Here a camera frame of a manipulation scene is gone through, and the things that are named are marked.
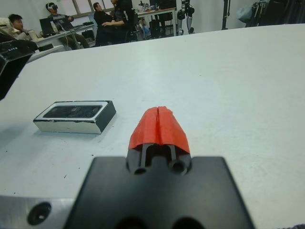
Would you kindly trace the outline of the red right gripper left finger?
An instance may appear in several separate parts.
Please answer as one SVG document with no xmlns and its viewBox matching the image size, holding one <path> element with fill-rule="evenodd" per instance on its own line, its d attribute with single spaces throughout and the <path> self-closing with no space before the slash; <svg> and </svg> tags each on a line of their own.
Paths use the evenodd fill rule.
<svg viewBox="0 0 305 229">
<path fill-rule="evenodd" d="M 132 174 L 148 167 L 147 149 L 159 142 L 157 139 L 157 117 L 158 108 L 149 108 L 131 135 L 126 161 L 128 170 Z"/>
</svg>

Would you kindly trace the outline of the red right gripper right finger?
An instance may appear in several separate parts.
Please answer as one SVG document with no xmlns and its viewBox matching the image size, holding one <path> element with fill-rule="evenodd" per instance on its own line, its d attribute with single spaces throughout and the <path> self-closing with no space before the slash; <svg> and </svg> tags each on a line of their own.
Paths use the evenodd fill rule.
<svg viewBox="0 0 305 229">
<path fill-rule="evenodd" d="M 159 140 L 167 153 L 168 168 L 175 174 L 183 176 L 191 166 L 191 155 L 185 132 L 165 106 L 158 107 Z"/>
</svg>

